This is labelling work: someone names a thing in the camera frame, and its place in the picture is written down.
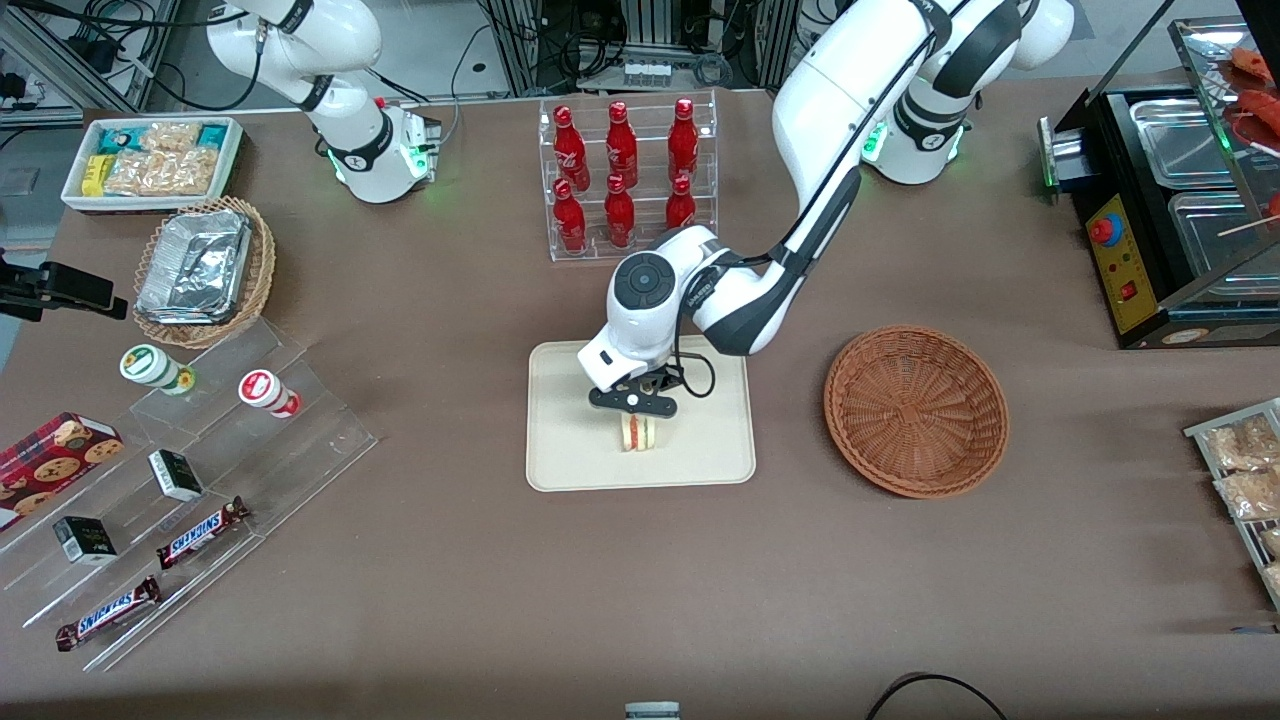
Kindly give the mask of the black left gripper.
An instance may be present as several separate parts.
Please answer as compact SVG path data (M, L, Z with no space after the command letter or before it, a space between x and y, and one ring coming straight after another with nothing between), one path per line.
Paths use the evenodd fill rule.
M625 414L653 416L653 430L657 432L678 411L677 402L663 395L664 386L658 380L626 380L609 389L591 388L588 402L596 409L617 411L620 433L625 433Z

